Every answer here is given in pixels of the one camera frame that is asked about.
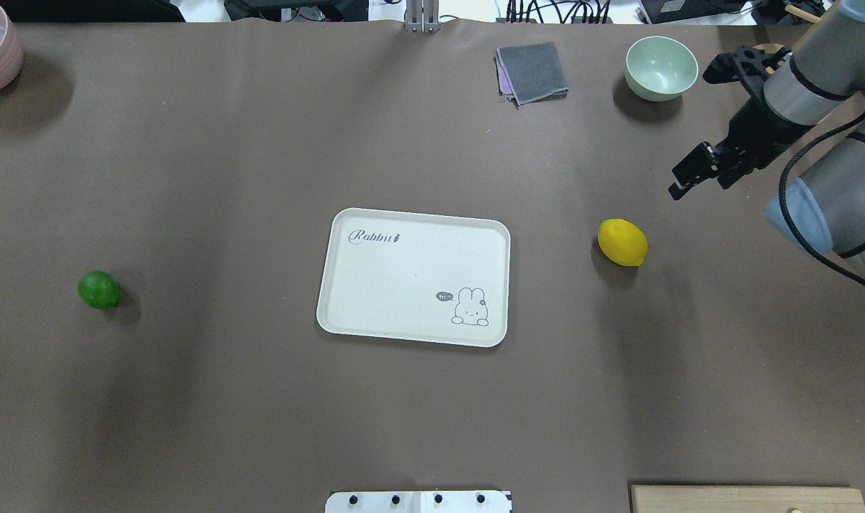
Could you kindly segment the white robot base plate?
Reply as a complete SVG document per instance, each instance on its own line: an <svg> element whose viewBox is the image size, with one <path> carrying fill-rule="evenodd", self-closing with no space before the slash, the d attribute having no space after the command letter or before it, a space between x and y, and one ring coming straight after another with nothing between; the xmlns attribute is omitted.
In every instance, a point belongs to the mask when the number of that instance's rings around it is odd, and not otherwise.
<svg viewBox="0 0 865 513"><path fill-rule="evenodd" d="M325 512L513 512L513 497L500 490L335 492Z"/></svg>

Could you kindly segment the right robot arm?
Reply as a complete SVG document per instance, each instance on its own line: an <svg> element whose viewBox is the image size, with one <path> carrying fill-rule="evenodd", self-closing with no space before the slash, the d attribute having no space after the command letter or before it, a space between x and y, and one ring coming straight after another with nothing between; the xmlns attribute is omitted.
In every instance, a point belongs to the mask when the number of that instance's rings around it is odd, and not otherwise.
<svg viewBox="0 0 865 513"><path fill-rule="evenodd" d="M748 100L722 142L698 144L673 167L674 200L706 180L733 186L844 101L865 100L865 1L834 2L794 48L739 46L716 55L703 80L738 82ZM766 217L813 259L865 288L865 110L791 156Z"/></svg>

